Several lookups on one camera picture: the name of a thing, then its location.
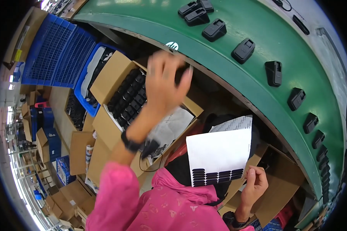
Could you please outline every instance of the hp logo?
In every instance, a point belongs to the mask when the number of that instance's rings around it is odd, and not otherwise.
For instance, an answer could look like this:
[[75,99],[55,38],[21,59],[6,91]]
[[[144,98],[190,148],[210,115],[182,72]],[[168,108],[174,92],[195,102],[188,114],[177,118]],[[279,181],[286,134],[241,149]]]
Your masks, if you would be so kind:
[[175,43],[175,42],[169,42],[169,43],[166,43],[166,46],[172,48],[172,49],[175,49],[175,50],[178,50],[179,49],[179,44]]

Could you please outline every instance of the pink hoodie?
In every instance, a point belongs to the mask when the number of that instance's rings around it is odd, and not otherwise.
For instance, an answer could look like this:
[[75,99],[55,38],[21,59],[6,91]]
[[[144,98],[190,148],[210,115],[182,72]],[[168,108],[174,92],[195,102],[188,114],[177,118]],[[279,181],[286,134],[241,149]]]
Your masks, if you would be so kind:
[[95,208],[86,220],[87,231],[228,231],[217,207],[211,186],[185,187],[160,168],[152,179],[152,190],[139,198],[139,182],[128,166],[106,164]]

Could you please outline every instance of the black watch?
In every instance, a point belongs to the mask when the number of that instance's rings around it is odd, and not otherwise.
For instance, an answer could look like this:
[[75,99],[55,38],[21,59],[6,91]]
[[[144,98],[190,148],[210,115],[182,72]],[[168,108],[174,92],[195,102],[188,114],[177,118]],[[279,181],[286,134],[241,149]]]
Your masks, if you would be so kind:
[[135,143],[134,141],[129,141],[126,137],[126,131],[122,132],[121,140],[125,144],[125,148],[131,153],[136,154],[143,143]]

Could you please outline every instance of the white paper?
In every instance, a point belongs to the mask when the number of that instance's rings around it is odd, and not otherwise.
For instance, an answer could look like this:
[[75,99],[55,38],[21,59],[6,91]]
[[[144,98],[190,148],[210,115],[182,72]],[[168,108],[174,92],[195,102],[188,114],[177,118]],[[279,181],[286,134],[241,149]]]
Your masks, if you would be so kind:
[[105,47],[99,47],[96,53],[94,54],[91,62],[87,66],[87,74],[81,84],[81,95],[83,96],[83,98],[86,98],[87,96],[87,87],[89,86],[91,78],[93,77],[94,71],[97,68],[100,59],[102,58],[104,51]]
[[204,174],[233,170],[242,173],[248,161],[251,139],[251,116],[242,116],[214,126],[209,133],[186,137],[192,186],[193,169],[204,169]]
[[194,116],[187,110],[177,107],[166,116],[148,135],[148,140],[156,140],[160,146],[152,156],[162,154],[188,127]]

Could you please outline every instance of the yellow label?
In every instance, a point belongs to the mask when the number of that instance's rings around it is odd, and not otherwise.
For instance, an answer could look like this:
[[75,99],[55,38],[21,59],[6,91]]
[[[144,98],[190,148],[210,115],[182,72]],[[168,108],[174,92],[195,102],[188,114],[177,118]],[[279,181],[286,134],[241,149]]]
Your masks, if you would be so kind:
[[19,58],[21,57],[22,50],[18,49],[17,53],[15,54],[14,61],[18,62]]

